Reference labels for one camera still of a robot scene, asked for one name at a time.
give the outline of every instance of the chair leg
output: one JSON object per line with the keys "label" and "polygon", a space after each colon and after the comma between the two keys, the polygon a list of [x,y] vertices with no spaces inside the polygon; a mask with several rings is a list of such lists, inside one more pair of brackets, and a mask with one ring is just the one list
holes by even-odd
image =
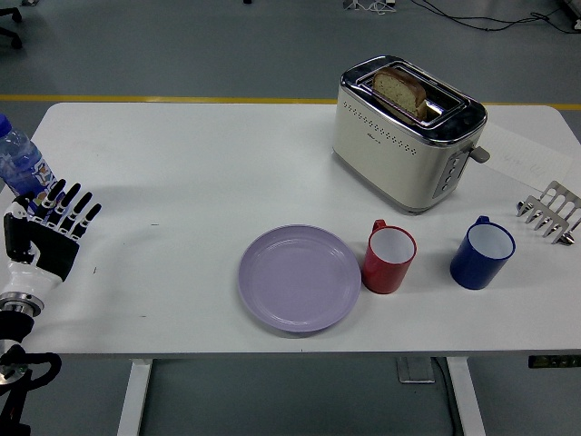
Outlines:
{"label": "chair leg", "polygon": [[[20,15],[20,11],[17,7],[0,9],[0,16],[4,15],[12,15],[12,20],[16,23],[20,23],[22,21],[22,16]],[[16,32],[11,32],[7,29],[4,29],[3,27],[0,27],[0,35],[12,38],[11,46],[13,48],[22,48],[22,41]]]}

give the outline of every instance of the gray floor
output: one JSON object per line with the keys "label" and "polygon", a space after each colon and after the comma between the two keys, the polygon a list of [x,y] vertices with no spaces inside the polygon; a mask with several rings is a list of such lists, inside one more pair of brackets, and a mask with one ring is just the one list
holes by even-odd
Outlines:
{"label": "gray floor", "polygon": [[[560,5],[434,3],[506,20]],[[543,22],[482,32],[409,0],[397,8],[377,15],[343,11],[341,0],[41,0],[21,8],[20,25],[0,17],[25,45],[16,51],[0,38],[0,112],[33,133],[48,107],[76,95],[332,99],[343,71],[385,54],[483,103],[573,104],[561,113],[581,139],[581,36]],[[562,11],[550,19],[572,29]],[[518,355],[474,358],[470,368],[487,434],[578,434],[581,370],[529,370]],[[115,434],[128,373],[128,362],[65,358],[59,379],[29,394],[23,421],[33,434]],[[408,388],[386,355],[157,362],[142,434],[451,434],[442,380]]]}

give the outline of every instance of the cable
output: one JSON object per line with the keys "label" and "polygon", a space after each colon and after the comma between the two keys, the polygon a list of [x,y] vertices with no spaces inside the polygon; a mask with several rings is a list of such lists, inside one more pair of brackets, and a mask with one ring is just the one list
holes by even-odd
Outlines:
{"label": "cable", "polygon": [[450,396],[450,387],[448,385],[448,379],[446,378],[446,373],[444,372],[444,369],[442,368],[442,365],[440,364],[440,362],[438,361],[437,357],[432,357],[432,361],[436,363],[436,365],[439,368],[439,371],[442,374],[442,380],[444,382],[444,389],[446,390],[446,403],[448,406],[448,415],[450,417],[450,422],[452,423],[452,436],[456,436],[456,419],[454,418],[454,406],[452,405],[452,399]]}
{"label": "cable", "polygon": [[[556,30],[558,30],[561,33],[568,34],[568,35],[579,35],[580,34],[579,32],[568,32],[567,30],[563,30],[560,27],[551,23],[549,16],[551,16],[555,12],[561,10],[563,8],[562,5],[559,6],[557,9],[555,9],[554,11],[550,12],[549,14],[540,14],[539,12],[531,12],[530,17],[521,18],[520,20],[516,20],[516,21],[507,21],[507,20],[500,20],[497,18],[489,17],[489,16],[454,16],[454,15],[448,15],[444,11],[442,11],[441,9],[439,9],[438,7],[436,7],[435,5],[430,3],[429,0],[423,0],[423,2],[422,2],[423,4],[420,3],[419,0],[410,0],[410,1],[414,5],[417,5],[419,7],[423,7],[424,9],[430,11],[432,14],[443,16],[447,19],[452,20],[455,23],[458,23],[459,25],[464,25],[466,27],[470,27],[470,28],[476,29],[476,30],[482,30],[485,32],[499,32],[501,30],[506,30],[513,25],[522,25],[522,24],[526,24],[526,23],[534,23],[535,21],[544,21],[548,25],[553,26]],[[565,2],[565,5],[571,3],[571,1],[572,0],[568,0],[568,2]],[[493,28],[480,27],[478,25],[470,25],[468,23],[465,23],[465,21],[467,21],[467,20],[486,20],[486,21],[491,21],[493,23],[500,23],[500,24],[502,24],[502,26],[493,27]]]}

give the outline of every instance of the toast rack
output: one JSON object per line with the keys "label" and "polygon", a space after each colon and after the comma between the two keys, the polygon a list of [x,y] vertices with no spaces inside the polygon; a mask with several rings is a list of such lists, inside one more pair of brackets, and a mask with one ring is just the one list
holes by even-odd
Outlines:
{"label": "toast rack", "polygon": [[518,202],[517,209],[517,216],[529,213],[525,223],[529,224],[537,220],[534,230],[546,226],[544,238],[551,233],[556,233],[552,243],[567,246],[575,243],[571,233],[581,223],[581,199],[561,183],[551,182],[538,199],[529,195],[524,202]]}

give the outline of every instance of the robot finger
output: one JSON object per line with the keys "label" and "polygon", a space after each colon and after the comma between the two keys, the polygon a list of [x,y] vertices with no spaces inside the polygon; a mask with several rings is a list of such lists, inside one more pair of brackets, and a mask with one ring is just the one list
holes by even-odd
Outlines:
{"label": "robot finger", "polygon": [[59,221],[61,221],[61,218],[63,218],[64,211],[66,211],[66,208],[69,207],[69,204],[74,199],[74,197],[79,193],[80,190],[81,185],[79,183],[75,183],[73,187],[69,190],[69,192],[64,195],[59,204],[55,206],[53,212],[48,216],[48,219],[46,220],[46,225],[49,228],[54,229],[56,225],[59,223]]}
{"label": "robot finger", "polygon": [[74,241],[78,241],[81,239],[81,236],[87,231],[87,227],[89,223],[93,220],[93,218],[101,211],[101,205],[97,203],[95,206],[91,208],[91,210],[84,216],[81,222],[79,222],[71,231],[71,238]]}
{"label": "robot finger", "polygon": [[79,213],[83,211],[83,208],[91,201],[92,197],[93,195],[91,193],[86,193],[83,198],[79,200],[79,203],[76,204],[73,211],[63,219],[63,222],[58,228],[59,233],[68,234],[71,231]]}
{"label": "robot finger", "polygon": [[56,205],[56,198],[64,189],[66,185],[66,180],[61,179],[59,180],[48,193],[48,195],[41,201],[40,206],[36,208],[36,212],[33,216],[33,221],[37,223],[41,223],[46,218],[46,215],[49,213],[51,209],[54,208]]}

